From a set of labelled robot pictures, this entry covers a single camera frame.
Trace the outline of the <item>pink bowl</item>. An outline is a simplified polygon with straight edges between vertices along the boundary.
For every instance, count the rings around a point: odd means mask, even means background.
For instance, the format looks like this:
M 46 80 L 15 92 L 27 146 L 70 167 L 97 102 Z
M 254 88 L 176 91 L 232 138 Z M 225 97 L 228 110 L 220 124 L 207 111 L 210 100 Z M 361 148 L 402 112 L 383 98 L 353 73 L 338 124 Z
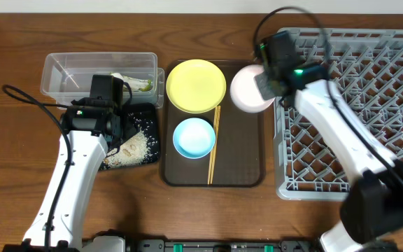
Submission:
M 263 99 L 255 82 L 255 77 L 264 72 L 258 64 L 245 66 L 234 76 L 230 85 L 233 103 L 247 113 L 259 113 L 273 104 L 274 98 Z

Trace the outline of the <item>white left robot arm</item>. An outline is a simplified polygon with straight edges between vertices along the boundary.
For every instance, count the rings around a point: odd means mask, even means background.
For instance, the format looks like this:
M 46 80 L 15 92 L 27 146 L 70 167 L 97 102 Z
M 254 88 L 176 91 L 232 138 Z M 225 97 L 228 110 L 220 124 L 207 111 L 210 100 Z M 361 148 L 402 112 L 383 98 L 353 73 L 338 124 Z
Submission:
M 129 85 L 110 75 L 92 78 L 89 97 L 73 100 L 60 118 L 59 154 L 34 222 L 20 244 L 5 251 L 126 251 L 124 237 L 103 235 L 83 244 L 83 222 L 94 180 L 112 147 L 137 133 L 127 120 L 123 90 Z

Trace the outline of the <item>yellow plate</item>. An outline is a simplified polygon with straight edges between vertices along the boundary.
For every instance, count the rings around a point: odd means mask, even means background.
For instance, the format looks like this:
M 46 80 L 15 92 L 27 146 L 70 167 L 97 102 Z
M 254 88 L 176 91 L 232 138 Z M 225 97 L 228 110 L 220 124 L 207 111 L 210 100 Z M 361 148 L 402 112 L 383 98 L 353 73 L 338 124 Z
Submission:
M 223 100 L 227 90 L 224 73 L 214 63 L 190 59 L 178 63 L 167 77 L 169 101 L 186 113 L 205 113 Z

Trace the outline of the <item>food wrapper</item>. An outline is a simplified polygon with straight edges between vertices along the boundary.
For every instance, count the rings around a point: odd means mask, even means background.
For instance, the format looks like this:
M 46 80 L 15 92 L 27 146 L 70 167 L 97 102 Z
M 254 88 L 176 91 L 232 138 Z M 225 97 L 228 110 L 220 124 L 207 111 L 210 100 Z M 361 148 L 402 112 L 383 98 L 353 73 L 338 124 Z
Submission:
M 127 86 L 130 86 L 132 92 L 147 92 L 152 89 L 152 81 L 139 79 L 139 78 L 132 78 L 129 76 L 123 76 L 121 73 L 110 73 L 111 76 L 121 79 L 123 84 L 123 90 L 127 92 L 129 89 Z

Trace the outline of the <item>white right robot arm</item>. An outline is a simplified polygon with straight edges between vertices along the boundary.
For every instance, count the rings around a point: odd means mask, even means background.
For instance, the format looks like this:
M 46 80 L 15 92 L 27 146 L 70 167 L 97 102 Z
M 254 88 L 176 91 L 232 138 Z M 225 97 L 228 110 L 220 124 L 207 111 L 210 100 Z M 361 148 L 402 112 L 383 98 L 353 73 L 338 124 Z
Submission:
M 403 160 L 362 124 L 342 98 L 324 62 L 305 62 L 287 31 L 254 42 L 263 73 L 255 77 L 264 98 L 280 97 L 305 117 L 333 151 L 351 189 L 340 220 L 319 239 L 322 251 L 364 251 L 403 228 Z

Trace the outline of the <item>light blue bowl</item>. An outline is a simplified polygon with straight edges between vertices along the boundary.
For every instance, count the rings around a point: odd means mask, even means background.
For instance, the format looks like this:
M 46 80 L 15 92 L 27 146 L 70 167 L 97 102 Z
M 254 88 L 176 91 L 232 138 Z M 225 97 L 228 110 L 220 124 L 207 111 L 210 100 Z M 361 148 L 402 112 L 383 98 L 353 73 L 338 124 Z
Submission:
M 180 155 L 188 159 L 199 159 L 212 151 L 215 132 L 206 120 L 188 118 L 176 126 L 172 140 Z

